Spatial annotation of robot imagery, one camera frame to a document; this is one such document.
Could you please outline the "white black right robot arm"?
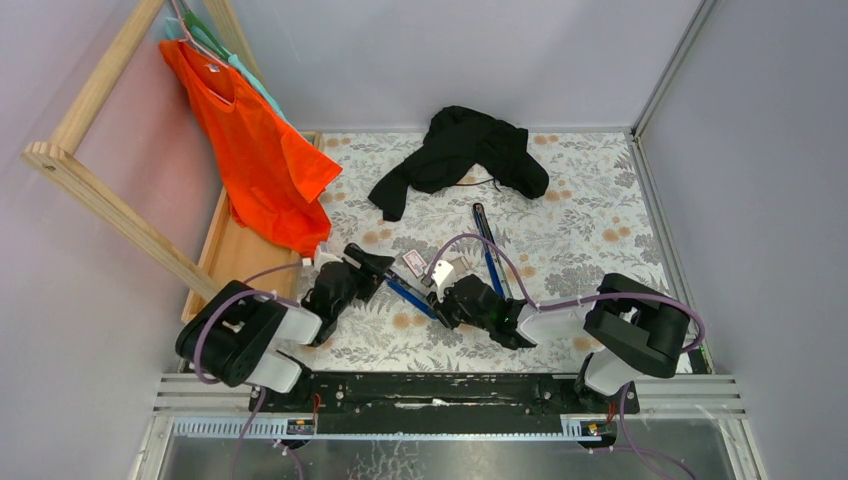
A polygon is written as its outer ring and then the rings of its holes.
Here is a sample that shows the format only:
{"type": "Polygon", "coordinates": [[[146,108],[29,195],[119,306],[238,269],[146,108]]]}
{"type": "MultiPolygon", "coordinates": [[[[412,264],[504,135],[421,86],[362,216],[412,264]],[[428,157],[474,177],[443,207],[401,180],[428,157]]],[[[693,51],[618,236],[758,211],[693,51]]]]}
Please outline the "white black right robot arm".
{"type": "Polygon", "coordinates": [[[537,305],[504,298],[475,275],[450,276],[435,282],[427,302],[445,327],[473,326],[511,350],[582,334],[599,342],[573,386],[575,402],[589,412],[641,375],[673,377],[695,320],[686,305],[618,273],[605,275],[594,295],[537,305]]]}

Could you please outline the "blue stapler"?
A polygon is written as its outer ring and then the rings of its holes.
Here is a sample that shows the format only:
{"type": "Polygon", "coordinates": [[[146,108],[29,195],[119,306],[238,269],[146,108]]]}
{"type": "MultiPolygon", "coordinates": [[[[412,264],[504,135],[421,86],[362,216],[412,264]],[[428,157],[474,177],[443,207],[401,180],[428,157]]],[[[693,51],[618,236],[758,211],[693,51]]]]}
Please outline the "blue stapler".
{"type": "MultiPolygon", "coordinates": [[[[484,206],[481,203],[474,203],[472,205],[472,213],[479,234],[488,242],[494,243],[494,237],[485,216],[484,206]]],[[[484,258],[495,292],[504,298],[511,297],[512,292],[496,252],[491,249],[488,243],[484,243],[484,251],[484,258]]]]}
{"type": "Polygon", "coordinates": [[[389,269],[384,274],[384,278],[385,283],[389,286],[389,288],[400,295],[404,300],[413,305],[428,318],[434,320],[437,319],[437,315],[428,303],[426,296],[408,283],[395,270],[389,269]]]}

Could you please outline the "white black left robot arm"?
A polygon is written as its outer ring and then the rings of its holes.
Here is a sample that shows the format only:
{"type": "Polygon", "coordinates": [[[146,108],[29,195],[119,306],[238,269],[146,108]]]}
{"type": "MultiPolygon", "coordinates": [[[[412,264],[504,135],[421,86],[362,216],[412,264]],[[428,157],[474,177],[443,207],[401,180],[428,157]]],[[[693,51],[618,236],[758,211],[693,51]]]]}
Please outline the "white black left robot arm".
{"type": "Polygon", "coordinates": [[[317,276],[299,301],[232,280],[184,326],[176,354],[204,383],[264,387],[285,410],[299,410],[310,397],[311,387],[300,377],[306,368],[280,352],[280,343],[323,344],[353,302],[373,297],[394,262],[355,243],[339,256],[320,243],[312,258],[301,262],[314,267],[317,276]]]}

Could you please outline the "staple tray with staples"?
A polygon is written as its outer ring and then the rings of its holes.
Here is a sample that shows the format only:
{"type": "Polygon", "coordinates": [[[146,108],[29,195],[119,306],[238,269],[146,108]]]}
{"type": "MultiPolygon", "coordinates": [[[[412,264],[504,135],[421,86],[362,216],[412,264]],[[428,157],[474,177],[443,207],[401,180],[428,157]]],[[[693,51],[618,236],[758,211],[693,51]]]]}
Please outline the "staple tray with staples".
{"type": "Polygon", "coordinates": [[[458,273],[466,272],[471,268],[470,263],[464,257],[455,258],[451,260],[450,263],[458,273]]]}

